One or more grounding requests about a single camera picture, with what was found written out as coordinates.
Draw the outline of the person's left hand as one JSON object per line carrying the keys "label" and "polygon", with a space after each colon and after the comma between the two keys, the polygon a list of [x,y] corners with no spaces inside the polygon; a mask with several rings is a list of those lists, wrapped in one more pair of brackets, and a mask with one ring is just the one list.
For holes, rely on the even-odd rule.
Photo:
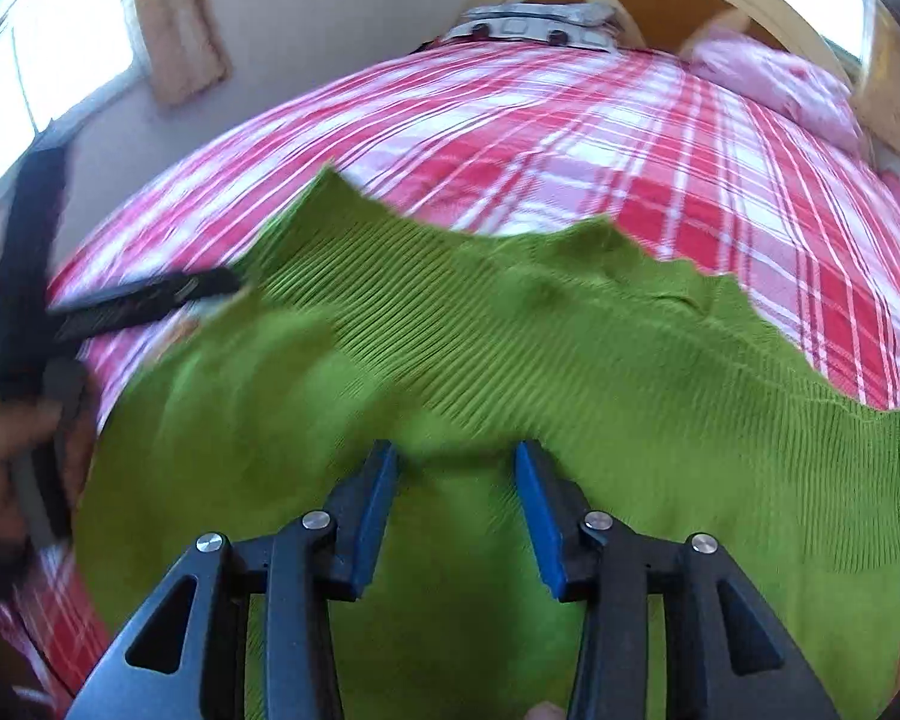
{"label": "person's left hand", "polygon": [[[97,440],[98,388],[87,385],[79,416],[64,431],[61,477],[71,507],[86,488]],[[55,437],[61,406],[52,401],[0,405],[0,548],[9,551],[27,541],[27,525],[11,481],[13,461],[25,450]]]}

